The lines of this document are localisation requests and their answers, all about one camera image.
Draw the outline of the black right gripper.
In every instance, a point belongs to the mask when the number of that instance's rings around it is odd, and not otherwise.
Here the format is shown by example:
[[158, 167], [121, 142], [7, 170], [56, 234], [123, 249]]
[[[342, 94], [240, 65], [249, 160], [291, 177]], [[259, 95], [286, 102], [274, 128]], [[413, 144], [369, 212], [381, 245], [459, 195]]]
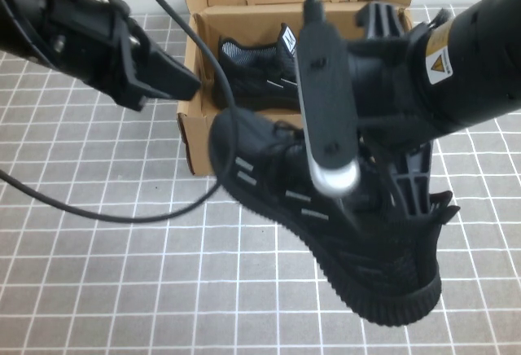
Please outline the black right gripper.
[[363, 37], [348, 41], [346, 51], [361, 129], [378, 144], [423, 144], [394, 156], [388, 170], [393, 203], [406, 218], [425, 217], [431, 211], [429, 141], [440, 136], [422, 99], [422, 76], [414, 62], [428, 27], [409, 31], [405, 9], [388, 2], [364, 5], [356, 26]]

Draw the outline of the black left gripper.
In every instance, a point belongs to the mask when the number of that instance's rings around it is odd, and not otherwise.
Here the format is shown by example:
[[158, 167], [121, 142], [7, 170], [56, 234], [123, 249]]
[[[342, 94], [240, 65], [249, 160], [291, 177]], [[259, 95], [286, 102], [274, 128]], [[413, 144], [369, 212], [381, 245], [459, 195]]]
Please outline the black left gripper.
[[[128, 109], [150, 99], [190, 101], [200, 89], [196, 75], [168, 55], [129, 16], [121, 0], [45, 0], [44, 66], [84, 82]], [[146, 96], [129, 84], [149, 87]]]

